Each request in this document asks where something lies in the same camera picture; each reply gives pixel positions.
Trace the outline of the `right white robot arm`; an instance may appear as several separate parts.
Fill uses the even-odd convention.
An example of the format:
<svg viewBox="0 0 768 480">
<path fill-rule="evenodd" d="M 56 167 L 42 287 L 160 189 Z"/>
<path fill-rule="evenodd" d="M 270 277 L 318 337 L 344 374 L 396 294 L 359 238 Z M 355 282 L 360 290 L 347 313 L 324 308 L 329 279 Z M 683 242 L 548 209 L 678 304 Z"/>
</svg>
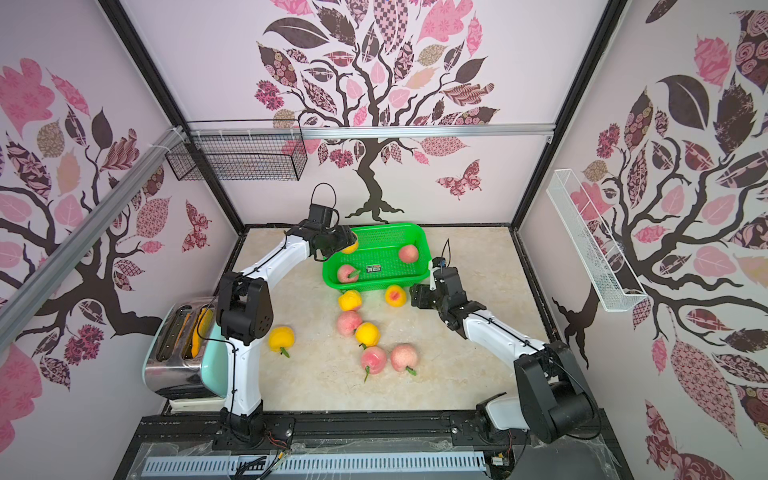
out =
<svg viewBox="0 0 768 480">
<path fill-rule="evenodd" d="M 597 403 L 563 342 L 545 343 L 498 319 L 470 300 L 458 276 L 437 276 L 409 288 L 411 305 L 434 310 L 450 330 L 473 342 L 513 370 L 514 394 L 502 393 L 480 405 L 480 415 L 497 431 L 521 430 L 544 443 L 582 437 L 576 430 L 600 422 Z"/>
</svg>

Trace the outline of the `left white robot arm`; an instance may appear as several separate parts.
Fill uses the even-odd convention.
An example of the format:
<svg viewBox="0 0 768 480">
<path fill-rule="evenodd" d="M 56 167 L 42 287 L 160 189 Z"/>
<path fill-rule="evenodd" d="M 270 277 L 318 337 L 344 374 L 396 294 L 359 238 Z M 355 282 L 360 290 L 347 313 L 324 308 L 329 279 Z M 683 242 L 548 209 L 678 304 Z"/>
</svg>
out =
<svg viewBox="0 0 768 480">
<path fill-rule="evenodd" d="M 215 314 L 229 348 L 228 407 L 222 421 L 235 436 L 256 438 L 264 430 L 258 374 L 261 344 L 274 321 L 270 289 L 305 260 L 326 261 L 355 241 L 348 226 L 317 227 L 304 221 L 254 265 L 222 276 Z"/>
</svg>

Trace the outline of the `yellow peach with red spot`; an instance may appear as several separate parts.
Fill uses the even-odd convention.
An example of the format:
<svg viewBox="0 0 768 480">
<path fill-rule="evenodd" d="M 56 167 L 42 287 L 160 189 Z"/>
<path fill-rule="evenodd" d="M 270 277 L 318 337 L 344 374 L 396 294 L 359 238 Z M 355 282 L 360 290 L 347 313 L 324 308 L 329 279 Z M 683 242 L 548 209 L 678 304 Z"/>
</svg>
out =
<svg viewBox="0 0 768 480">
<path fill-rule="evenodd" d="M 342 253 L 349 255 L 349 254 L 354 253 L 358 248 L 359 248 L 359 241 L 355 240 L 352 245 L 344 248 L 342 250 Z"/>
</svg>

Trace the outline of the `yellow peach with green leaf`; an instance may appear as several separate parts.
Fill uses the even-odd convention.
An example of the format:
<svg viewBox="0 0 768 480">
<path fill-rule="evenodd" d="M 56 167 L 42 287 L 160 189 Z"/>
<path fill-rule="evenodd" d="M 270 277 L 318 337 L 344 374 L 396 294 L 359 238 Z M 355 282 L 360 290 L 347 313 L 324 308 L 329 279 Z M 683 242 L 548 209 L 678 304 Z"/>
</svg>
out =
<svg viewBox="0 0 768 480">
<path fill-rule="evenodd" d="M 268 347 L 272 352 L 278 353 L 286 358 L 290 357 L 289 349 L 295 344 L 294 331 L 287 326 L 274 328 L 268 337 Z"/>
</svg>

